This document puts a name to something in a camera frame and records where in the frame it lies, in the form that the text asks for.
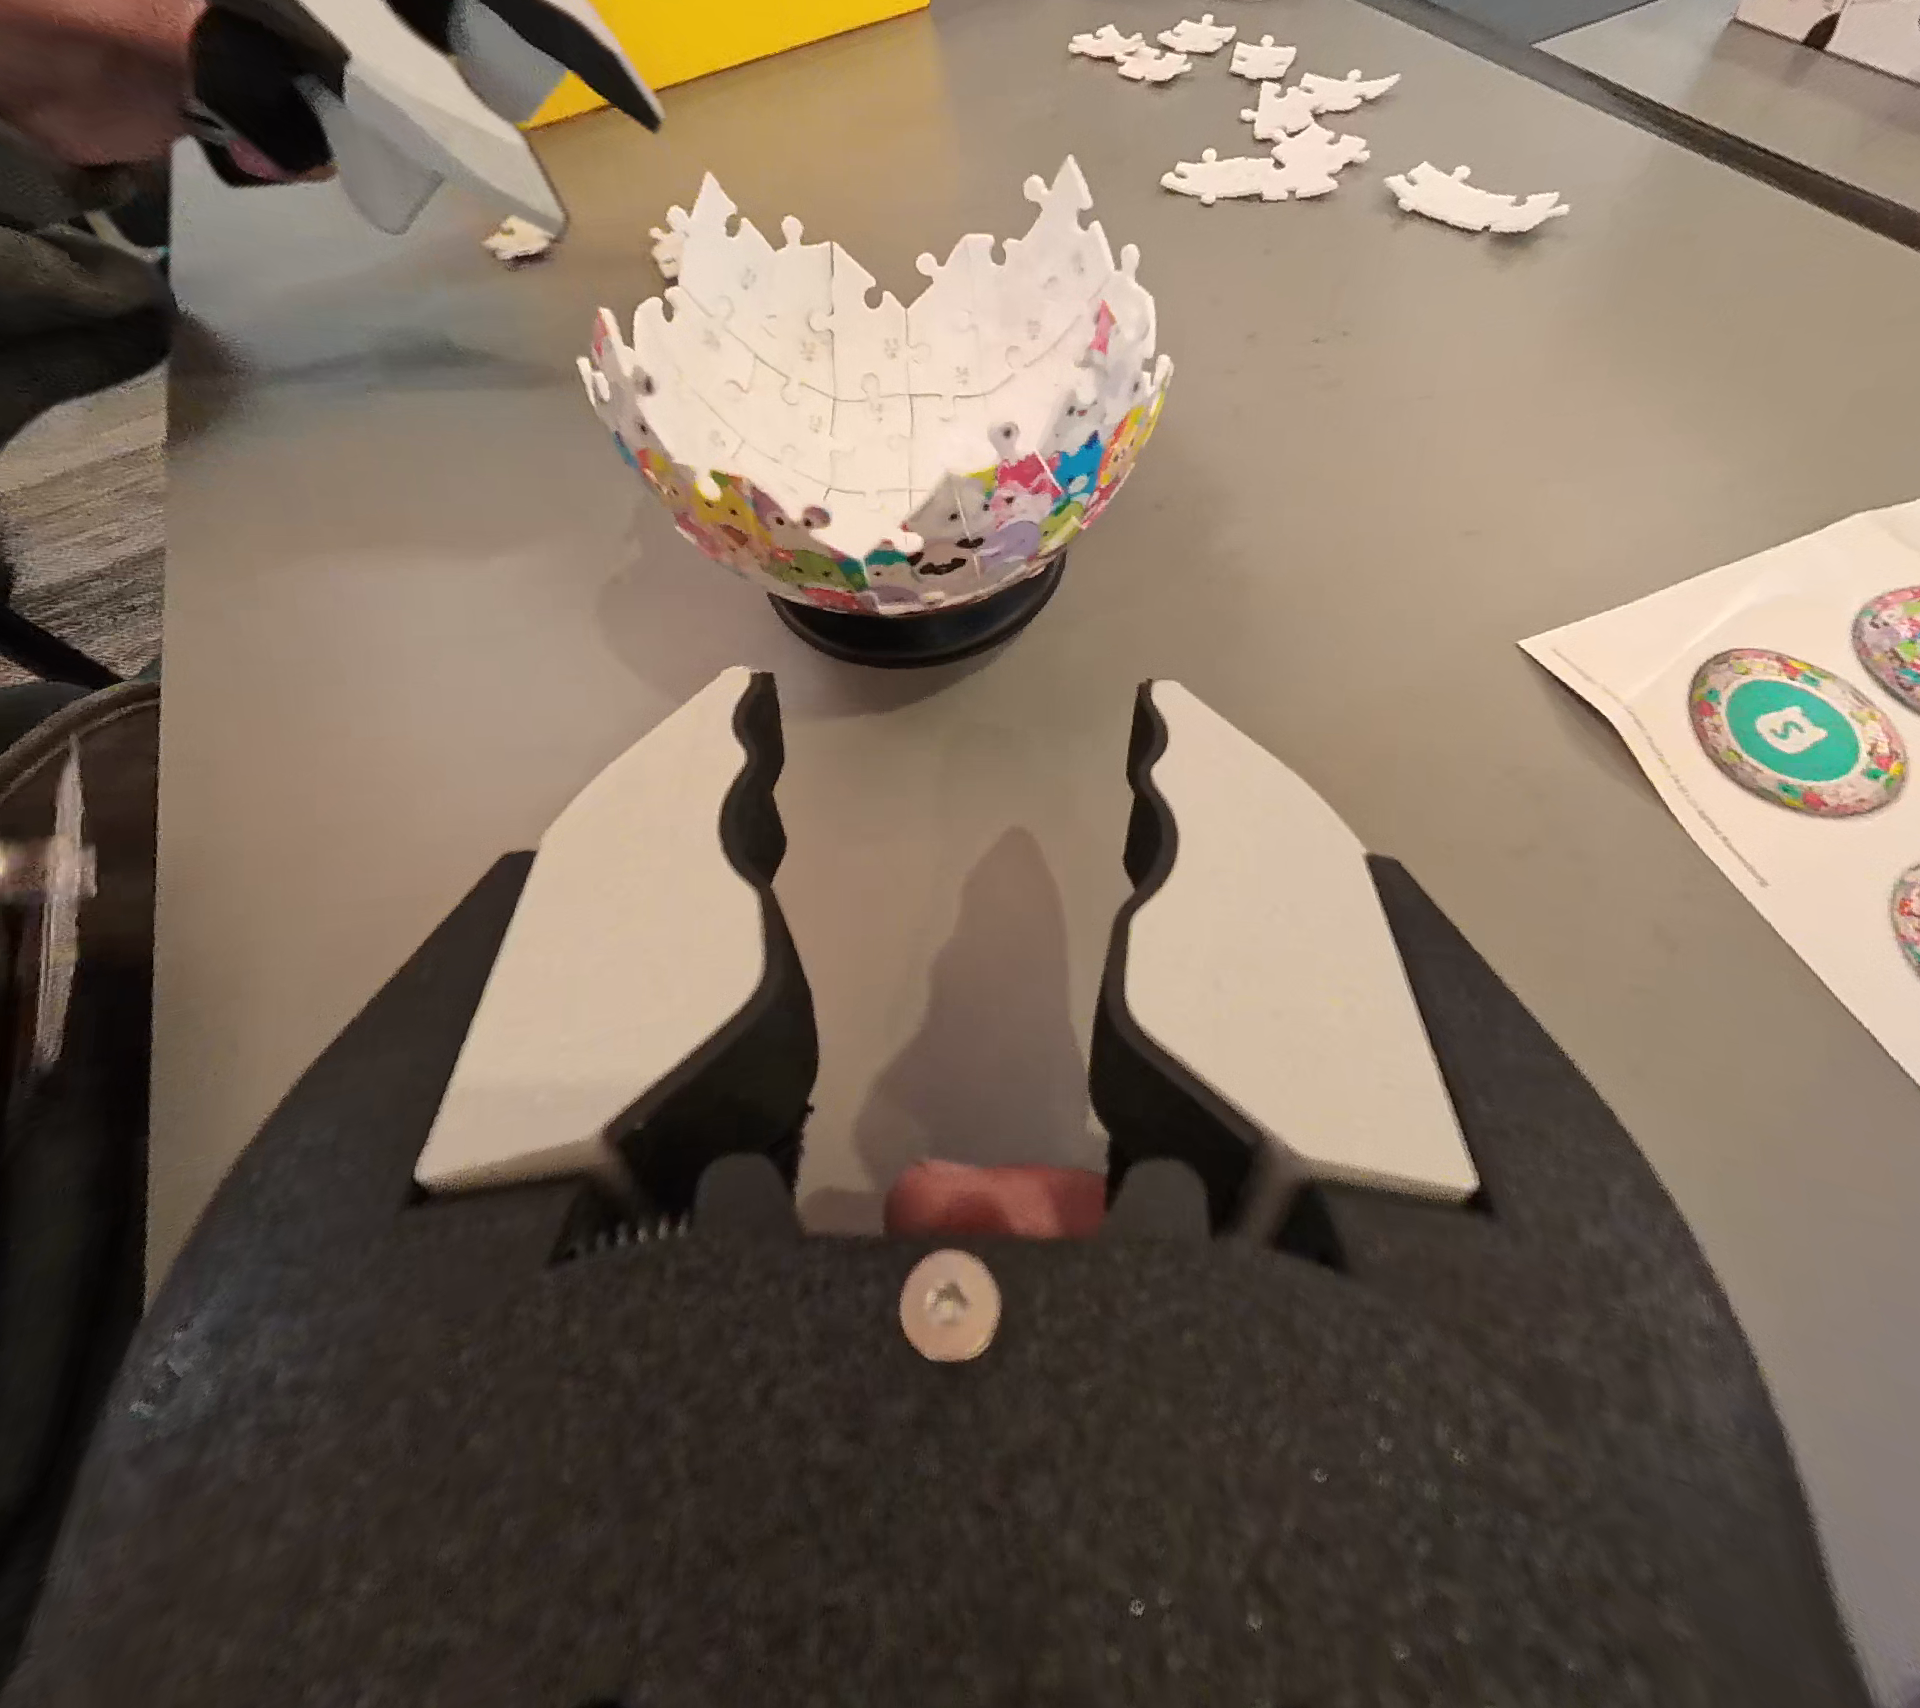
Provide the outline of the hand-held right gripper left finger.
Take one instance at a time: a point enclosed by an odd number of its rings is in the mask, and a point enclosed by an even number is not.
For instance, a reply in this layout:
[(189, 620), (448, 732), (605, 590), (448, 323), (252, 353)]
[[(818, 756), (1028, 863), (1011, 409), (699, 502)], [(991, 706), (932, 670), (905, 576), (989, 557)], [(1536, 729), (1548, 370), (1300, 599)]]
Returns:
[(540, 834), (413, 1163), (432, 1196), (583, 1179), (688, 1216), (708, 1168), (794, 1188), (819, 1042), (774, 879), (775, 678), (727, 665)]

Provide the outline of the puzzle pieces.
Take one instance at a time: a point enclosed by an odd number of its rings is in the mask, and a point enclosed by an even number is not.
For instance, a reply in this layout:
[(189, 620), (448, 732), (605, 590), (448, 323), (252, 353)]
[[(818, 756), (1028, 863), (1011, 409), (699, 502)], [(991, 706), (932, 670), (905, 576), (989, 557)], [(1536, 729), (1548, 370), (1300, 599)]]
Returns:
[[(1269, 33), (1242, 39), (1232, 24), (1210, 11), (1180, 17), (1154, 37), (1108, 22), (1068, 37), (1070, 57), (1109, 63), (1136, 86), (1168, 86), (1194, 72), (1200, 60), (1225, 56), (1232, 78), (1256, 87), (1235, 116), (1251, 138), (1248, 151), (1206, 147), (1173, 162), (1162, 176), (1170, 194), (1213, 207), (1223, 202), (1302, 203), (1332, 195), (1343, 176), (1370, 162), (1367, 139), (1333, 126), (1338, 118), (1384, 99), (1397, 74), (1370, 78), (1360, 69), (1330, 76), (1294, 74), (1298, 50)], [(1452, 231), (1519, 237), (1561, 219), (1570, 206), (1555, 190), (1510, 194), (1475, 183), (1465, 163), (1443, 170), (1415, 162), (1384, 182), (1405, 216)]]

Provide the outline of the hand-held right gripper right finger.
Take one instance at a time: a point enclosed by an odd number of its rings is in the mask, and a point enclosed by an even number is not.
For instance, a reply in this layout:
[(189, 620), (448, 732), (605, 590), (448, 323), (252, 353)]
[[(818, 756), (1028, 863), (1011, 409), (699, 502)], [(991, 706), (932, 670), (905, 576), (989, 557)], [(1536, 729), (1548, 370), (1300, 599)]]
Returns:
[(1125, 742), (1088, 1058), (1108, 1203), (1178, 1193), (1223, 1240), (1283, 1240), (1308, 1196), (1472, 1220), (1470, 1136), (1362, 837), (1178, 679), (1139, 681)]

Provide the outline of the partly built white puzzle ball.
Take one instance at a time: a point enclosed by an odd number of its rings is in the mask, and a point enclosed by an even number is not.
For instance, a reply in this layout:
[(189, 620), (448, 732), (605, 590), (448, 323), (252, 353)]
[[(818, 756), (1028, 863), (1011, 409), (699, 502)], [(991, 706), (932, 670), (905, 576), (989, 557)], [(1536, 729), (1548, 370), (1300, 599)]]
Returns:
[(623, 464), (699, 553), (790, 605), (885, 623), (1035, 580), (1139, 464), (1173, 376), (1139, 280), (1066, 156), (1023, 231), (915, 262), (770, 237), (705, 173), (668, 209), (678, 271), (599, 307), (576, 368)]

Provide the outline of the printed instruction leaflet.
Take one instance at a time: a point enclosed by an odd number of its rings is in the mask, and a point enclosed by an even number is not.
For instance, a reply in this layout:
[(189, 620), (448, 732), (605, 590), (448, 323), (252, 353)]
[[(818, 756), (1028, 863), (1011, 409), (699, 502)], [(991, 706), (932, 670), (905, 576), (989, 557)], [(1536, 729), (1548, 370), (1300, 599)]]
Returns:
[(1915, 1079), (1915, 500), (1519, 646)]

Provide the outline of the person's right hand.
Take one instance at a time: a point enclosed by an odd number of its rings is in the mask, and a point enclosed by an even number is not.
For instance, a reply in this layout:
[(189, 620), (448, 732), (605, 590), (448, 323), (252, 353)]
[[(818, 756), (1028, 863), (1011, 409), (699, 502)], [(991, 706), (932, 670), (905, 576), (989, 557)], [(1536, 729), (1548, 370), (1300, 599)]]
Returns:
[(905, 1165), (882, 1199), (887, 1236), (911, 1240), (1092, 1237), (1108, 1212), (1101, 1174), (1048, 1163), (926, 1157)]

